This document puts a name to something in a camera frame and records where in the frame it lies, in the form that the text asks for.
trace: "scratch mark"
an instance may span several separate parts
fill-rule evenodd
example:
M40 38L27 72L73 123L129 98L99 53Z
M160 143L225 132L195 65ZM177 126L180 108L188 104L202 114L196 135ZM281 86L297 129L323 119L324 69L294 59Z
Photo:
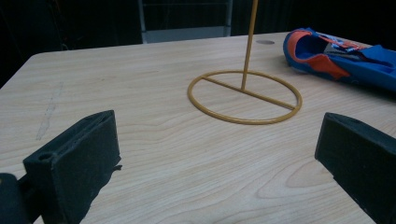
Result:
M37 135L35 136L35 140L41 140L41 138L46 133L47 129L50 127L50 117L56 109L56 100L62 94L62 89L64 88L64 83L60 82L58 87L52 93L52 96L49 100L49 105L46 110L46 114L44 115L43 120L41 121L40 128L38 129Z

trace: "shoe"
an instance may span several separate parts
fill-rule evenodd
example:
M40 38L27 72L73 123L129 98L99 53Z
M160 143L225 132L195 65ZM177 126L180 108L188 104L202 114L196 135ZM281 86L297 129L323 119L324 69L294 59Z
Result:
M297 70L396 92L396 52L380 45L366 48L302 28L286 36L283 51Z

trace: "shoe tongue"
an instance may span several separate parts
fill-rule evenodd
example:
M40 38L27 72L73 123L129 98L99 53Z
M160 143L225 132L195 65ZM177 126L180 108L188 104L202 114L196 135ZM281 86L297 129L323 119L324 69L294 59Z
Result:
M363 47L350 41L337 39L332 35L320 35L319 37L329 43L323 53L348 58L354 61L365 60L359 54Z
M333 56L339 56L343 58L348 58L354 61L363 61L363 59L357 55L357 54L352 54L352 53L347 53L344 50L340 50L339 48L335 48L332 43L329 43L326 46L326 49L323 51L324 54L327 55L333 55Z

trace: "yellow wire stand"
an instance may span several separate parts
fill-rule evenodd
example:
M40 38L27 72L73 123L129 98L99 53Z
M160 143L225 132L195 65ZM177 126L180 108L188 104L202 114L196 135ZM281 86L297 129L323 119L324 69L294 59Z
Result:
M245 58L244 70L223 70L223 71L216 71L216 72L206 73L206 74L203 74L203 75L197 77L196 79L194 79L192 81L192 83L190 84L189 88L188 88L188 96L189 96L189 99L192 102L192 104L195 105L195 107L197 107L202 112L204 112L207 115L212 116L212 117L214 117L216 119L222 119L222 120L225 120L225 121L229 121L229 122L233 122L233 123L240 123L240 124L271 124L271 123L277 123L277 122L283 121L285 119L291 118L292 116L294 116L300 110L301 106L303 105L303 98L302 98L301 94L297 91L297 89L295 89L288 82L286 82L283 79L278 78L278 77L272 77L272 76L266 75L266 74L261 73L261 72L249 71L248 70L248 62L249 62L249 59L250 59L251 43L252 43L252 40L253 40L254 25L255 25L255 21L256 21L257 5L258 5L258 0L253 0L253 8L252 8L252 13L251 13L251 18L250 18L250 26L249 26L248 40L247 40L247 53L246 53L246 58ZM242 85L241 85L240 88L232 86L232 85L229 85L229 84L227 84L225 82L222 82L222 81L219 81L219 80L216 80L216 79L213 78L213 76L215 76L215 75L234 74L234 73L243 74ZM269 79L272 79L273 81L276 81L276 82L282 84L283 86L288 88L295 95L296 100L297 100L296 105L290 105L288 103L284 103L282 101L278 101L277 99L274 99L274 98L271 98L271 97L267 97L267 96L264 96L264 95L260 95L260 94L258 94L256 92L253 92L253 91L246 90L246 82L247 82L248 74L254 75L254 76L258 76L258 77L269 78ZM222 115L222 114L217 113L215 111L209 110L207 107L201 105L194 98L194 96L192 94L192 89L193 89L194 85L196 83L198 83L200 80L206 80L206 81L215 83L217 85L220 85L222 87L231 89L233 91L239 91L239 92L244 93L246 95L249 95L249 96L255 97L257 99L269 102L271 104L285 107L285 108L289 109L290 112L285 114L285 115L279 116L277 118L272 118L272 119L239 119L239 118L234 118L234 117L229 117L229 116Z

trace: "wood grain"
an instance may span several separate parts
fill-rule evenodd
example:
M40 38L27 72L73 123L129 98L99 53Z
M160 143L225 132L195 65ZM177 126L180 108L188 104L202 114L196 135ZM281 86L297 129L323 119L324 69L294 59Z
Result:
M242 69L246 36L38 54L0 90L0 172L22 177L32 152L79 119L114 109L122 170L82 223L373 223L314 152L325 112L396 137L396 101L294 72L283 56L285 36L255 35L249 69L294 85L303 108L264 126L213 119L187 97L195 77ZM231 116L282 112L211 83L194 90ZM247 90L294 100L255 77L247 77Z

